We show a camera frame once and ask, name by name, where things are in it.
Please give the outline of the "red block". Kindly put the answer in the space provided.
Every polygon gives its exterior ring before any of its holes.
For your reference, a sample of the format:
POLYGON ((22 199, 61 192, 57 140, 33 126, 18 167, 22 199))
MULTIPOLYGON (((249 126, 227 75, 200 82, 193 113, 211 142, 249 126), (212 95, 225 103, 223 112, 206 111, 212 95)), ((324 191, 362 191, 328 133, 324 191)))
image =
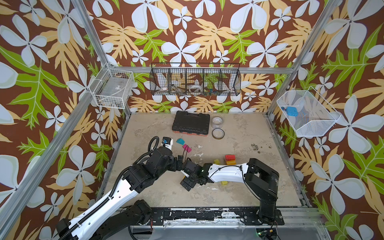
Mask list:
POLYGON ((228 162, 228 161, 235 161, 236 160, 236 156, 235 155, 225 155, 225 160, 226 160, 226 162, 228 162))

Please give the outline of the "orange supermarket block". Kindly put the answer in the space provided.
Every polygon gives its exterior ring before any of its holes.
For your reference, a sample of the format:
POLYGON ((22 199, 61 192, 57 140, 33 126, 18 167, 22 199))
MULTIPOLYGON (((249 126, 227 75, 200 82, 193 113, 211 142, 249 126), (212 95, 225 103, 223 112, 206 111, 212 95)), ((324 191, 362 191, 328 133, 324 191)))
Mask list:
POLYGON ((226 165, 236 165, 236 160, 226 160, 226 165))

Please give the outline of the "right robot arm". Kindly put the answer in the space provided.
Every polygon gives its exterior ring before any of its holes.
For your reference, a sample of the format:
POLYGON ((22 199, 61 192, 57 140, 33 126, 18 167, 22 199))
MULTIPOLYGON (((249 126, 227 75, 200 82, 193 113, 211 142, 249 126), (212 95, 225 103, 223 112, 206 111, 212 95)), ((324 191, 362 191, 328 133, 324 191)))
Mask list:
POLYGON ((206 163, 203 166, 186 160, 180 168, 185 175, 181 185, 190 191, 195 185, 216 182, 243 183, 259 202, 257 219, 260 224, 272 225, 276 220, 279 173, 258 159, 251 158, 240 165, 217 165, 206 163))

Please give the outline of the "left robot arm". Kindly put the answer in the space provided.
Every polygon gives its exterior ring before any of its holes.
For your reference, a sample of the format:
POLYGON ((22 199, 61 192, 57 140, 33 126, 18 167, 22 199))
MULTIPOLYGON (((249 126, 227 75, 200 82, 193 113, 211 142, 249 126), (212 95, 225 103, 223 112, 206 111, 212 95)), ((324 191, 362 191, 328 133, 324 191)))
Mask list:
POLYGON ((94 205, 69 221, 60 221, 61 240, 89 240, 102 224, 122 205, 152 186, 167 171, 180 171, 184 156, 174 156, 164 146, 142 154, 118 175, 112 189, 94 205))

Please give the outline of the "magenta block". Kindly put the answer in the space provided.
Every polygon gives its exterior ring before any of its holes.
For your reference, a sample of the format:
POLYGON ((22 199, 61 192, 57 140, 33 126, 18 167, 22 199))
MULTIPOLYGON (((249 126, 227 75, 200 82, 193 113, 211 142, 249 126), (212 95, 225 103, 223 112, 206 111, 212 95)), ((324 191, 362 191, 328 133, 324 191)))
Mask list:
POLYGON ((188 145, 186 145, 186 144, 183 145, 183 149, 185 151, 187 151, 188 153, 190 153, 192 151, 192 149, 188 145))

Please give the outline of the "teal block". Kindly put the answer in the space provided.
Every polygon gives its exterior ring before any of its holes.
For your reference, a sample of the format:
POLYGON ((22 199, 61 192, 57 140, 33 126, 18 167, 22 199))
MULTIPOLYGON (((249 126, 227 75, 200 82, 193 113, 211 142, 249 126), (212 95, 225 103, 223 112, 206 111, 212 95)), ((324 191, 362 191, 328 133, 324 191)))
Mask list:
POLYGON ((182 138, 177 139, 177 143, 180 145, 184 145, 185 141, 182 138))

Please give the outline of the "brown tape roll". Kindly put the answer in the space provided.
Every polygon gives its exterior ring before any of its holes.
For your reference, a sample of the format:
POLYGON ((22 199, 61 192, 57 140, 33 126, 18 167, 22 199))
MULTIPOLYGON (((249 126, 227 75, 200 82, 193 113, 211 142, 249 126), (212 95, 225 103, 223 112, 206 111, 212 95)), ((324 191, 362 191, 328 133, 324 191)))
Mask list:
POLYGON ((212 136, 216 140, 221 140, 224 138, 225 132, 224 132, 224 130, 222 130, 220 128, 216 128, 216 129, 213 129, 212 136))

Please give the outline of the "black tool case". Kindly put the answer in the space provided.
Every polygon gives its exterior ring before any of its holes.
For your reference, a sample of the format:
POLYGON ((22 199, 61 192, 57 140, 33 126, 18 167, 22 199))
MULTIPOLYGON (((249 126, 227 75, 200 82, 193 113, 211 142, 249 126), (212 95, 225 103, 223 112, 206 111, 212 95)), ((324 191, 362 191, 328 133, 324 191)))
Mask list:
POLYGON ((178 111, 172 125, 172 131, 207 136, 209 134, 210 119, 211 116, 209 114, 178 111))

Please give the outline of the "clear tape roll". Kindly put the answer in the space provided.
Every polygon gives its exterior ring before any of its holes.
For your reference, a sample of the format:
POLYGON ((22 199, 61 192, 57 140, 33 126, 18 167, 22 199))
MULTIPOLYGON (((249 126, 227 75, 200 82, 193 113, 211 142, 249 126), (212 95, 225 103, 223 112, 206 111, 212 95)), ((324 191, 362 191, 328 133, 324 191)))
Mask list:
POLYGON ((224 124, 224 119, 221 117, 213 117, 211 119, 211 127, 213 129, 221 129, 224 124))

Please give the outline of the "blue object in basket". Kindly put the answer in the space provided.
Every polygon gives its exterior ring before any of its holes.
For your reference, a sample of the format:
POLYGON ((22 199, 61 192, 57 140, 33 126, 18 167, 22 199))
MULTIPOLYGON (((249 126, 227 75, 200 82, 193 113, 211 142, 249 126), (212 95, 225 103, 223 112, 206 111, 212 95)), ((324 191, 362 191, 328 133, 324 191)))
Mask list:
POLYGON ((285 112, 290 117, 297 117, 299 115, 299 112, 298 112, 297 108, 295 108, 295 107, 286 107, 285 112))

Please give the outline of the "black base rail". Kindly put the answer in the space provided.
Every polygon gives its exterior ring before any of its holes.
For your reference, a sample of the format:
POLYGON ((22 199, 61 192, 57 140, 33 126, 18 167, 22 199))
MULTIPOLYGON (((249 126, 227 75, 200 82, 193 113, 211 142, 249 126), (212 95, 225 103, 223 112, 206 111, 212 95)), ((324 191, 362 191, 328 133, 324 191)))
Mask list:
POLYGON ((188 220, 214 222, 223 219, 235 220, 246 226, 260 226, 259 207, 233 208, 152 208, 154 226, 164 225, 165 221, 188 220))

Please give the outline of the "aluminium frame post right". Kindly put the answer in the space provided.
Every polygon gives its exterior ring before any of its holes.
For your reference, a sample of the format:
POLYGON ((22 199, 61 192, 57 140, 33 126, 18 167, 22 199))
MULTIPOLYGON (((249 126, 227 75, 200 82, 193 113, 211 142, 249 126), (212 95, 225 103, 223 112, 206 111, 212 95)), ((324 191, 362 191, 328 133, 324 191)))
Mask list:
POLYGON ((329 19, 331 18, 333 12, 335 9, 341 4, 342 1, 328 1, 326 6, 324 7, 322 13, 320 14, 316 24, 314 25, 313 29, 311 30, 309 37, 305 41, 303 48, 301 49, 297 60, 293 64, 291 68, 291 72, 287 74, 287 77, 283 81, 281 87, 279 88, 276 96, 274 97, 270 107, 267 111, 267 116, 273 115, 273 112, 275 108, 277 107, 277 100, 285 93, 286 90, 289 89, 290 83, 295 79, 295 75, 299 72, 299 67, 303 65, 304 59, 307 56, 307 54, 310 52, 312 47, 314 46, 317 38, 321 35, 321 32, 325 28, 326 24, 328 23, 329 19))

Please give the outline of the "aluminium frame post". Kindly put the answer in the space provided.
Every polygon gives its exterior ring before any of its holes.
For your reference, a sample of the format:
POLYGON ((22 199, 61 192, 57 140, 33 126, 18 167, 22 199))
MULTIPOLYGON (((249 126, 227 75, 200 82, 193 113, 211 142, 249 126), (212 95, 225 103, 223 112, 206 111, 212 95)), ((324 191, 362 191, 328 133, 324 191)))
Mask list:
MULTIPOLYGON (((11 124, 1 124, 1 209, 18 187, 26 182, 27 172, 77 106, 101 66, 95 61, 80 64, 72 72, 74 88, 57 88, 54 103, 39 94, 31 104, 18 105, 2 97, 11 124)), ((105 171, 113 154, 113 143, 120 129, 120 114, 89 104, 58 157, 37 187, 9 233, 9 239, 50 238, 56 224, 71 219, 95 203, 105 171)))
POLYGON ((295 79, 295 75, 299 72, 299 67, 303 65, 304 59, 307 56, 307 54, 310 52, 312 47, 314 46, 317 38, 321 35, 321 32, 325 28, 326 24, 328 23, 329 19, 331 18, 333 12, 335 9, 341 4, 342 1, 328 1, 326 6, 324 7, 322 13, 320 14, 316 24, 314 25, 313 29, 311 30, 309 37, 305 41, 303 48, 301 49, 297 60, 293 64, 291 68, 291 72, 287 74, 287 77, 283 81, 281 87, 279 88, 276 96, 274 97, 270 107, 267 111, 267 116, 273 115, 273 112, 275 108, 277 107, 277 100, 285 93, 286 90, 289 89, 290 83, 295 79))

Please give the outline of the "aluminium frame post left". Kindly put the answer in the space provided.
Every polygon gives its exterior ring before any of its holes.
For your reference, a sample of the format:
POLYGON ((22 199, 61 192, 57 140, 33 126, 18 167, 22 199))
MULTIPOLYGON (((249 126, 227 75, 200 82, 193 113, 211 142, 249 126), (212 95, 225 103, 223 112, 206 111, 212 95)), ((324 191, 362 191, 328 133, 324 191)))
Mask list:
MULTIPOLYGON (((26 182, 27 172, 77 106, 101 66, 95 61, 80 64, 72 72, 74 88, 57 88, 54 103, 39 94, 31 104, 18 105, 2 97, 11 124, 1 124, 1 209, 18 187, 26 182)), ((120 114, 89 104, 58 157, 37 187, 9 233, 9 239, 50 238, 56 224, 71 219, 95 203, 105 171, 113 154, 113 143, 120 129, 120 114)))

